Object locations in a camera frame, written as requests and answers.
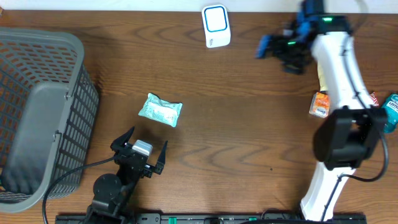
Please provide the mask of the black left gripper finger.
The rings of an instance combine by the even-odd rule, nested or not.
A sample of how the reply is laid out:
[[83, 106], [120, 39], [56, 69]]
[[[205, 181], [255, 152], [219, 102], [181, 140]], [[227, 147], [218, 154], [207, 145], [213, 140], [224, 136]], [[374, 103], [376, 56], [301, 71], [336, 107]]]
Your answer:
[[158, 157], [157, 163], [155, 165], [154, 172], [158, 175], [160, 175], [164, 169], [165, 166], [165, 158], [166, 158], [166, 150], [167, 150], [167, 145], [168, 141], [166, 141], [163, 145], [163, 148], [160, 152], [160, 155]]
[[131, 136], [133, 135], [135, 127], [130, 128], [126, 133], [122, 134], [120, 137], [116, 138], [110, 145], [113, 151], [121, 151], [125, 148], [126, 144], [129, 142]]

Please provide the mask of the orange snack bag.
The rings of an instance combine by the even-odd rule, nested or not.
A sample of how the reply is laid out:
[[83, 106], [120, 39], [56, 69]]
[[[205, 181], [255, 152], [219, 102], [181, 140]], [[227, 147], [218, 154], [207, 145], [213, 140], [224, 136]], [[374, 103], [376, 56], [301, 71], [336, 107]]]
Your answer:
[[328, 87], [327, 87], [327, 84], [325, 81], [325, 75], [323, 73], [322, 66], [319, 63], [317, 63], [317, 73], [318, 73], [318, 80], [319, 80], [319, 84], [320, 84], [320, 91], [327, 92]]

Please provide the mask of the green wet wipes pack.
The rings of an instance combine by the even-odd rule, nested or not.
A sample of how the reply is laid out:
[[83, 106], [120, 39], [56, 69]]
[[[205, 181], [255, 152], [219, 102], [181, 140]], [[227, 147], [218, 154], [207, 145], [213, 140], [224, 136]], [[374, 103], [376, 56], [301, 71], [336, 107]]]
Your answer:
[[138, 115], [175, 128], [182, 106], [182, 103], [171, 103], [149, 93]]

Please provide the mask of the small orange box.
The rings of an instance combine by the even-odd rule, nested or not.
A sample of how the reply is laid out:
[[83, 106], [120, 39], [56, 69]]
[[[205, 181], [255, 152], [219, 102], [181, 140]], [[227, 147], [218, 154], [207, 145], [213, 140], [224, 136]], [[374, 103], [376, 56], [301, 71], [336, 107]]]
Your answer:
[[329, 114], [329, 111], [330, 111], [329, 96], [321, 92], [316, 92], [312, 98], [309, 114], [319, 118], [326, 118]]

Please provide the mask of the red chocolate bar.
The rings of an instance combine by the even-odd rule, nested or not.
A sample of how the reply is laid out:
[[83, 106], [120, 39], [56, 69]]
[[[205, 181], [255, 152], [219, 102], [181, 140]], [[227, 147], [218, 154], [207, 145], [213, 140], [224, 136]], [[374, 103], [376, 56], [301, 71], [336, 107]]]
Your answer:
[[379, 107], [379, 102], [378, 102], [376, 93], [375, 93], [375, 92], [372, 92], [369, 96], [370, 96], [370, 98], [371, 98], [372, 101], [373, 101], [373, 106]]

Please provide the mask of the blue mouthwash bottle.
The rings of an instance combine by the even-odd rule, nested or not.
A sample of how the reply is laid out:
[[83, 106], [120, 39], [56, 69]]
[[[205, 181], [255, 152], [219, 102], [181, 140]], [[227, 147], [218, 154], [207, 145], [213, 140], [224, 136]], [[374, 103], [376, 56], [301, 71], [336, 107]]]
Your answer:
[[384, 126], [384, 132], [389, 134], [393, 133], [397, 127], [397, 115], [398, 115], [398, 105], [397, 105], [398, 95], [396, 93], [387, 97], [386, 101], [382, 105], [387, 113], [387, 122]]

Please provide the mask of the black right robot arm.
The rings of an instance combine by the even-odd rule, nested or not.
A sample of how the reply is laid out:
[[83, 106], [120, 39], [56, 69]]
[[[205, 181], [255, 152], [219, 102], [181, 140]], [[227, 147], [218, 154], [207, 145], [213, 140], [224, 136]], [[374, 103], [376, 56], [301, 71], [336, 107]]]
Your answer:
[[300, 201], [300, 221], [326, 223], [347, 180], [376, 146], [388, 155], [383, 128], [387, 113], [375, 107], [354, 53], [352, 26], [342, 15], [325, 11], [323, 1], [304, 0], [282, 34], [265, 35], [256, 57], [281, 60], [286, 72], [300, 75], [309, 61], [323, 69], [330, 114], [313, 137], [317, 159], [307, 193]]

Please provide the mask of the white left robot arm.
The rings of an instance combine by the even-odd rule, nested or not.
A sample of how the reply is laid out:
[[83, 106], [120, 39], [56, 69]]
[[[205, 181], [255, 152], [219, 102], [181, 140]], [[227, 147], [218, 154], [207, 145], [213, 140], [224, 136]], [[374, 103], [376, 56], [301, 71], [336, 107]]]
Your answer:
[[125, 207], [136, 188], [138, 181], [152, 174], [160, 175], [165, 166], [168, 142], [153, 166], [148, 163], [153, 146], [141, 140], [129, 143], [134, 128], [131, 128], [110, 145], [114, 151], [113, 161], [119, 166], [117, 173], [98, 177], [93, 186], [94, 197], [81, 223], [134, 223], [133, 213]]

